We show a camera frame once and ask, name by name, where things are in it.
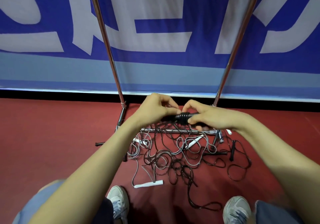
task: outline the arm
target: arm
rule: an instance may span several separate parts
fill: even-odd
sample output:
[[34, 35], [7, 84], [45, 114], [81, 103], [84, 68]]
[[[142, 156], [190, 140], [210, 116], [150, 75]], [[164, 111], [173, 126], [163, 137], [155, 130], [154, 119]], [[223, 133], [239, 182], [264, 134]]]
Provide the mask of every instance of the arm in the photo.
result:
[[182, 111], [186, 112], [191, 107], [200, 114], [190, 118], [190, 124], [203, 122], [213, 128], [228, 128], [241, 134], [277, 178], [304, 222], [318, 223], [320, 166], [317, 163], [292, 148], [248, 114], [214, 108], [193, 100]]
[[90, 223], [138, 131], [166, 115], [178, 113], [179, 107], [171, 97], [148, 96], [134, 115], [50, 196], [29, 223]]

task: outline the left hand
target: left hand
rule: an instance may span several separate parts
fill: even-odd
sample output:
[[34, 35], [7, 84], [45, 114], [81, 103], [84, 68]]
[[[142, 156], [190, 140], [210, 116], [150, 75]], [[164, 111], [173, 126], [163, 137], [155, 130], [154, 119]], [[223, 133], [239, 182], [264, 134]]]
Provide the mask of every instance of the left hand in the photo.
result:
[[159, 122], [164, 116], [181, 113], [178, 104], [167, 95], [152, 93], [132, 115], [142, 126]]

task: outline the gray sneaker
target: gray sneaker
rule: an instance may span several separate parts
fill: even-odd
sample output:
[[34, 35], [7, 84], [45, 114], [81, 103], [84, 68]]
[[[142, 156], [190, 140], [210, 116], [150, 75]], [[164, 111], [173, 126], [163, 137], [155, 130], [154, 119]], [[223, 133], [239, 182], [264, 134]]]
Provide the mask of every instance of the gray sneaker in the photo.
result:
[[225, 224], [245, 224], [251, 215], [249, 203], [242, 196], [234, 196], [223, 208]]
[[113, 205], [113, 219], [121, 219], [122, 224], [128, 224], [127, 215], [129, 212], [129, 198], [124, 188], [121, 186], [113, 186], [107, 198]]

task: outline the forearm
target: forearm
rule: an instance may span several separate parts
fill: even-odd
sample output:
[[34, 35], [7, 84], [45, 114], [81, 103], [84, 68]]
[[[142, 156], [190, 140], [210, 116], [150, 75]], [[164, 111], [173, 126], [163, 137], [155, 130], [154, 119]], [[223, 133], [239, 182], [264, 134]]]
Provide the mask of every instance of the forearm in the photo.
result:
[[40, 207], [29, 223], [90, 223], [98, 210], [139, 123], [129, 118]]
[[278, 179], [304, 221], [315, 223], [320, 210], [320, 166], [249, 115], [243, 116], [237, 132]]

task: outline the hand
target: hand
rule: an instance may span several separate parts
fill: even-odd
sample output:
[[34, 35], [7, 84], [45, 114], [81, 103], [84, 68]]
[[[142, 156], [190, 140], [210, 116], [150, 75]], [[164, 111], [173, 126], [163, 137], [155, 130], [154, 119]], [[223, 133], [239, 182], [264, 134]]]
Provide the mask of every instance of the hand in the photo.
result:
[[159, 122], [164, 116], [180, 113], [178, 104], [170, 96], [152, 93], [146, 97], [133, 117], [146, 126]]
[[[236, 130], [241, 125], [242, 117], [246, 115], [234, 110], [205, 105], [195, 100], [189, 100], [184, 105], [182, 112], [187, 112], [189, 108], [194, 108], [199, 112], [199, 114], [189, 118], [188, 123], [190, 125], [202, 122], [215, 129]], [[196, 126], [196, 129], [199, 131], [208, 130], [201, 126]]]

